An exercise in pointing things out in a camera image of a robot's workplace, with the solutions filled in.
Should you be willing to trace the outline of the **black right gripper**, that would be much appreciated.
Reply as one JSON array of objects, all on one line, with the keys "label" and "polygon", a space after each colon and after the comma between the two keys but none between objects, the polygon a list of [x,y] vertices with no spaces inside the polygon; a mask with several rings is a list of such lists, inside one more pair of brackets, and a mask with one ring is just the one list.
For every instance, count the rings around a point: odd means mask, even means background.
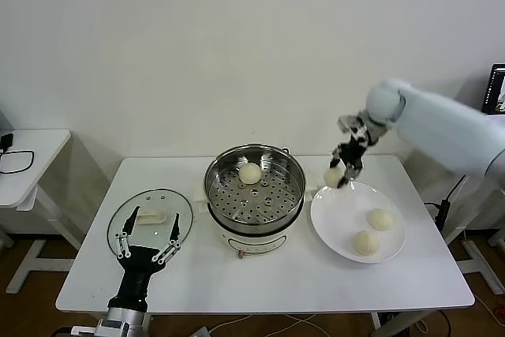
[{"label": "black right gripper", "polygon": [[351,136],[346,143],[341,143],[332,151],[332,158],[329,163],[330,168],[335,168],[342,161],[343,175],[337,184],[341,189],[355,180],[363,168],[361,157],[368,148],[369,135],[365,133],[360,137]]}]

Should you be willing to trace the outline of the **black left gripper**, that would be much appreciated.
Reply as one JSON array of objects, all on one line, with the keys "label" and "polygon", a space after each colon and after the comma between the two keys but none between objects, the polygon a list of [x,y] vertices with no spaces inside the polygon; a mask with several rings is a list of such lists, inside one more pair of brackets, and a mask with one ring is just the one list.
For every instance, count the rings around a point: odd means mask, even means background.
[{"label": "black left gripper", "polygon": [[147,310],[146,298],[152,275],[163,270],[166,262],[181,249],[179,213],[175,216],[168,244],[160,251],[137,245],[129,247],[129,237],[133,232],[139,209],[140,206],[134,208],[123,224],[122,231],[114,235],[118,250],[116,257],[124,273],[117,294],[108,302],[109,308]]}]

